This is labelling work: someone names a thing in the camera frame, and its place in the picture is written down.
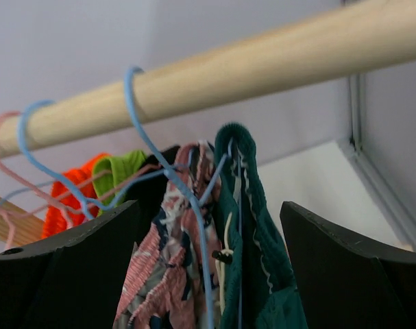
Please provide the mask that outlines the teal drawstring shorts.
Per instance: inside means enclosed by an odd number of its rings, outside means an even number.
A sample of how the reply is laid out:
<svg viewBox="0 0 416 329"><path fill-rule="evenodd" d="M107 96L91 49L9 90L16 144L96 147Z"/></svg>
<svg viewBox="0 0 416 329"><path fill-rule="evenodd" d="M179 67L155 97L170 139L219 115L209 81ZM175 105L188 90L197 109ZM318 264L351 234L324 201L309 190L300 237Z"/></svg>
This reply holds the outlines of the teal drawstring shorts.
<svg viewBox="0 0 416 329"><path fill-rule="evenodd" d="M225 265L225 310L220 328L306 328L293 269L258 176L256 144L239 123L215 139L215 162L232 151L220 173L215 225L233 251Z"/></svg>

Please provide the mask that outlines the blue hanger of teal shorts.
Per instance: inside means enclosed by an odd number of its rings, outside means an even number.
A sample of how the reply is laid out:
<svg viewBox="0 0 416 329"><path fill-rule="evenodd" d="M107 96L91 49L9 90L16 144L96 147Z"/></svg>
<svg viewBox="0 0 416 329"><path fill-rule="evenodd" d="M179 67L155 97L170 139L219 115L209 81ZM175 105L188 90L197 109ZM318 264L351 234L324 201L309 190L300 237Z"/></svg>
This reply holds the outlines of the blue hanger of teal shorts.
<svg viewBox="0 0 416 329"><path fill-rule="evenodd" d="M140 119L138 113L136 111L135 105L135 96L134 96L134 77L136 74L143 73L143 70L138 66L134 66L127 70L123 80L123 87L124 87L124 95L125 95L125 102L126 106L132 120L133 126L138 131L139 136L143 139L145 144L150 148L152 154L158 159L159 163L164 167L164 174L168 177L172 183L176 185L178 190L183 194L183 196L189 201L191 205L191 209L195 213L198 230L201 235L201 259L202 259L202 267L203 267L203 278L204 278L204 287L205 287L205 301L206 301L206 313L207 313L207 320L206 325L208 328L214 328L214 300L212 298L212 287L210 283L210 276L208 273L208 247L206 242L206 237L204 235L204 224L202 221L202 214L201 214L201 206L204 202L208 199L208 195L212 192L214 188L215 181L220 175L220 172L225 164L225 161L228 158L232 158L233 151L232 146L234 143L234 138L231 137L228 141L228 148L227 151L222 155L219 165L214 172L213 178L211 179L207 191L198 199L187 187L185 183L178 177L177 173L174 169L172 169L171 165L165 160L162 156L160 151L148 137L147 133L142 127L140 123Z"/></svg>

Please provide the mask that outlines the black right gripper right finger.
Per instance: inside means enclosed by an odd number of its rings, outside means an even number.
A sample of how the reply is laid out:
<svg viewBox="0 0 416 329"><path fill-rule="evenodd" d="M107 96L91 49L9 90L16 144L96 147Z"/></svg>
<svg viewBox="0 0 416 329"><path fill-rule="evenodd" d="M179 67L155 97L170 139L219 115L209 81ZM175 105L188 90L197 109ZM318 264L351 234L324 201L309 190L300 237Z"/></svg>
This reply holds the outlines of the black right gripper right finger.
<svg viewBox="0 0 416 329"><path fill-rule="evenodd" d="M284 202L280 220L309 328L416 328L416 253Z"/></svg>

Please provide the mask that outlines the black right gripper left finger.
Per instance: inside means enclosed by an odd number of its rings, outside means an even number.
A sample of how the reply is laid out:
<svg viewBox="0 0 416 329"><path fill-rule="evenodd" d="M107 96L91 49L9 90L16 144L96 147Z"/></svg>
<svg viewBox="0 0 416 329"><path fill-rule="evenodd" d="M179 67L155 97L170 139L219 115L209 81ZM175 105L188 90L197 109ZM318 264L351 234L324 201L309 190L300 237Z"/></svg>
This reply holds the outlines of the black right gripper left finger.
<svg viewBox="0 0 416 329"><path fill-rule="evenodd" d="M111 328L137 205L0 254L0 328Z"/></svg>

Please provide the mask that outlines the orange shorts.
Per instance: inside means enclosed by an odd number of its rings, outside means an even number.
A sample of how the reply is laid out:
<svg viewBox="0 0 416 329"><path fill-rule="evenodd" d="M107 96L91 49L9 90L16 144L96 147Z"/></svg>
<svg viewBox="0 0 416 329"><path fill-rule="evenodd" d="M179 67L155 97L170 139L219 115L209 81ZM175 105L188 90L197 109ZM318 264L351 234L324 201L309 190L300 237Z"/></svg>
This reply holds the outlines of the orange shorts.
<svg viewBox="0 0 416 329"><path fill-rule="evenodd" d="M98 160L109 156L107 153L101 153L91 158L88 162L83 164L81 167L69 169L65 171L63 175L68 178L75 185L80 185L80 191L85 197L97 199L92 178L93 167ZM71 207L73 210L80 210L80 202L73 195L67 195L68 188L65 187L61 182L54 182L51 187L51 196L53 198L61 195L66 195L60 201L65 206ZM59 209L54 206L49 206L45 215L45 222L42 227L41 238L45 239L54 234L60 233L66 230L66 220L62 216Z"/></svg>

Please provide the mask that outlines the lime green shorts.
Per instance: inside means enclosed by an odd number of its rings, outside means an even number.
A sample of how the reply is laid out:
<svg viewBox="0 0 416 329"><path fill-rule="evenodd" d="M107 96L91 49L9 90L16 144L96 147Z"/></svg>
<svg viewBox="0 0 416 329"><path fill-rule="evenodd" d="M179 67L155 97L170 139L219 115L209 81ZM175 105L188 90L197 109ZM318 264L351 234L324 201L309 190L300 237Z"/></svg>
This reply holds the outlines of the lime green shorts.
<svg viewBox="0 0 416 329"><path fill-rule="evenodd" d="M147 154L135 149L122 156L105 155L98 159L92 169L93 177L106 173L93 180L93 187L98 198L134 175L147 159Z"/></svg>

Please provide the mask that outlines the wooden clothes rack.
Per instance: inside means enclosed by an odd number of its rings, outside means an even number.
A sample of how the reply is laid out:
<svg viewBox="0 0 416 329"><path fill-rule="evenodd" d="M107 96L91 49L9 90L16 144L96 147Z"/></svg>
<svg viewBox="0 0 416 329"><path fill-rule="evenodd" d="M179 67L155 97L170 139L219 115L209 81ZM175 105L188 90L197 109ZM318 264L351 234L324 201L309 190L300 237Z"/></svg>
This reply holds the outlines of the wooden clothes rack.
<svg viewBox="0 0 416 329"><path fill-rule="evenodd" d="M54 171L144 143L256 142L283 202L416 250L416 1L0 1L0 114L43 99L31 146Z"/></svg>

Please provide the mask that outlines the black shorts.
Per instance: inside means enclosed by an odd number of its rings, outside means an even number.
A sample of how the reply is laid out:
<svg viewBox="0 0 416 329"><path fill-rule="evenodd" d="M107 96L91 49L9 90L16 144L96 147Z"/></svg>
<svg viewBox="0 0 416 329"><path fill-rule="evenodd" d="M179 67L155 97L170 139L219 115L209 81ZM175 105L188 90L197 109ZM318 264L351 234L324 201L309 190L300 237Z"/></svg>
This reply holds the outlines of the black shorts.
<svg viewBox="0 0 416 329"><path fill-rule="evenodd" d="M162 150L161 154L169 164L173 164L179 150L179 145L174 145ZM138 172L141 175L157 173L161 170L158 159L149 155L141 165ZM125 194L125 202L134 200L134 242L138 247L149 232L151 221L158 214L164 193L167 188L168 178L159 173L156 177L149 178L132 185Z"/></svg>

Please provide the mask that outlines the pink patterned shorts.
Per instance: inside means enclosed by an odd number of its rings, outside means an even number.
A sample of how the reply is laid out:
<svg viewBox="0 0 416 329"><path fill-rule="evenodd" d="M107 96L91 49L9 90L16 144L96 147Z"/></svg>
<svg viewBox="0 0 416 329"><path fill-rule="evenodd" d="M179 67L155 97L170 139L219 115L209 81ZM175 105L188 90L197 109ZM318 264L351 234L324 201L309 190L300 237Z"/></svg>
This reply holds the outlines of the pink patterned shorts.
<svg viewBox="0 0 416 329"><path fill-rule="evenodd" d="M201 239L209 254L221 247L213 215L220 189L217 178L201 206L201 234L189 201L167 183L159 212L127 269L115 328L207 328Z"/></svg>

